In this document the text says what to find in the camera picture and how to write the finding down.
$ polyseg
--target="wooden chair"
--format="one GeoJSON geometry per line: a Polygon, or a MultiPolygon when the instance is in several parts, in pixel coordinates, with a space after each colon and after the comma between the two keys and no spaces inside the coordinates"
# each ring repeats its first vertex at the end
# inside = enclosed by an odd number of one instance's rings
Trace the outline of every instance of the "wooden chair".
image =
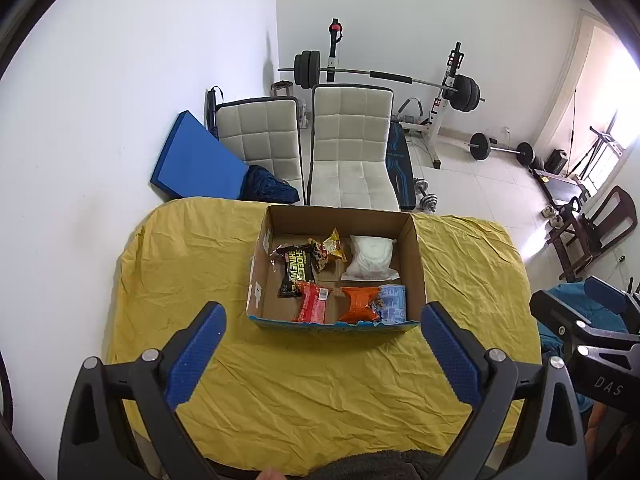
{"type": "Polygon", "coordinates": [[[576,274],[582,272],[588,265],[592,264],[597,258],[602,256],[614,245],[619,243],[622,238],[628,236],[638,225],[638,216],[636,215],[636,205],[633,199],[624,189],[620,186],[614,186],[606,199],[602,202],[598,210],[591,218],[587,218],[580,213],[580,206],[578,205],[578,211],[572,208],[572,203],[569,203],[564,211],[561,212],[564,224],[559,229],[552,229],[547,244],[553,244],[558,254],[558,259],[562,265],[564,271],[558,277],[559,280],[567,280],[568,283],[580,282],[582,279],[578,278],[576,274]],[[600,222],[598,217],[601,215],[604,208],[606,208],[609,201],[617,195],[620,202],[613,208],[611,213],[605,216],[600,222]],[[613,240],[603,245],[604,238],[607,237],[614,229],[619,227],[622,222],[627,218],[631,220],[631,225],[625,229],[613,240]],[[568,232],[573,237],[566,243],[562,241],[561,234],[568,232]],[[575,262],[572,262],[566,251],[566,247],[574,243],[576,240],[580,242],[583,255],[575,262]]]}

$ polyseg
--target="cardboard box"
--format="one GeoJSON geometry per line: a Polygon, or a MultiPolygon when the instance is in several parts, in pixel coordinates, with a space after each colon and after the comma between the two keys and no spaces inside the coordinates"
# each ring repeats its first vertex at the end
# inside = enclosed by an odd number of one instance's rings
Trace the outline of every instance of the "cardboard box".
{"type": "Polygon", "coordinates": [[[420,324],[427,302],[422,260],[414,221],[408,213],[318,206],[271,205],[264,213],[252,260],[246,314],[263,326],[313,328],[317,330],[408,330],[420,324]],[[324,324],[292,322],[300,311],[301,298],[280,298],[278,290],[284,264],[270,254],[280,245],[300,245],[309,238],[325,240],[337,228],[347,262],[331,260],[318,272],[318,284],[333,290],[326,302],[324,324]],[[379,236],[396,240],[390,266],[400,274],[390,282],[343,282],[342,273],[351,263],[351,235],[379,236]],[[357,325],[337,322],[349,310],[349,300],[341,286],[402,284],[406,288],[406,318],[401,324],[384,325],[361,321],[357,325]]]}

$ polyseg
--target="snack package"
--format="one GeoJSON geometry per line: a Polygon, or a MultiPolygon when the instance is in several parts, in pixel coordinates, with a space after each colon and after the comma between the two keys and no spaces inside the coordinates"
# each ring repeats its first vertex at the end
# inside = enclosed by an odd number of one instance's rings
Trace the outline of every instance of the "snack package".
{"type": "Polygon", "coordinates": [[[310,282],[296,282],[295,285],[302,293],[302,307],[293,321],[324,323],[326,299],[329,297],[331,289],[328,286],[310,282]]]}
{"type": "Polygon", "coordinates": [[[359,321],[379,321],[380,316],[369,306],[380,293],[378,286],[342,286],[340,290],[349,298],[349,311],[338,321],[357,324],[359,321]]]}
{"type": "Polygon", "coordinates": [[[290,245],[278,247],[276,252],[284,258],[284,278],[278,296],[293,298],[301,293],[294,282],[314,282],[314,270],[311,267],[312,247],[306,245],[290,245]]]}
{"type": "Polygon", "coordinates": [[[334,228],[334,232],[331,233],[324,242],[320,243],[313,238],[309,238],[309,243],[314,248],[314,263],[318,272],[324,269],[324,266],[329,262],[329,256],[334,257],[336,260],[347,261],[347,257],[344,255],[344,251],[340,248],[340,237],[338,236],[338,229],[334,228]]]}
{"type": "Polygon", "coordinates": [[[404,323],[406,321],[404,285],[380,285],[380,293],[371,306],[385,325],[404,323]]]}
{"type": "Polygon", "coordinates": [[[352,236],[353,261],[342,275],[348,282],[386,282],[396,280],[400,274],[389,268],[394,252],[394,241],[377,236],[352,236]]]}

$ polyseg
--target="chrome dumbbell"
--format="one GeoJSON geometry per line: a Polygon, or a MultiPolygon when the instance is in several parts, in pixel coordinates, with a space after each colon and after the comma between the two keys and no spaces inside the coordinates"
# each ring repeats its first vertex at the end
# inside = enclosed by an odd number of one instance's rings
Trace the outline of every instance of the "chrome dumbbell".
{"type": "Polygon", "coordinates": [[[414,178],[414,189],[416,194],[422,194],[418,209],[420,211],[435,213],[436,206],[438,205],[438,197],[435,193],[427,193],[429,183],[423,178],[414,178]]]}

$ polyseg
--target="yellow cloth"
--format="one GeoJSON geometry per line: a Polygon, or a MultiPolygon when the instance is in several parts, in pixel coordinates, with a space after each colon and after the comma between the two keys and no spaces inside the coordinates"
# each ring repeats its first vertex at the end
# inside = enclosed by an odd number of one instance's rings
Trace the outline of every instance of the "yellow cloth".
{"type": "MultiPolygon", "coordinates": [[[[266,206],[189,198],[153,211],[122,255],[108,361],[162,348],[215,300],[226,309],[225,336],[193,397],[177,410],[205,456],[302,475],[381,449],[444,453],[469,408],[454,396],[419,328],[315,333],[260,328],[245,317],[266,206]]],[[[529,283],[504,229],[451,216],[415,214],[414,221],[428,299],[485,347],[539,363],[529,283]]],[[[513,433],[519,411],[512,406],[499,442],[513,433]]],[[[131,402],[127,413],[146,434],[131,402]]]]}

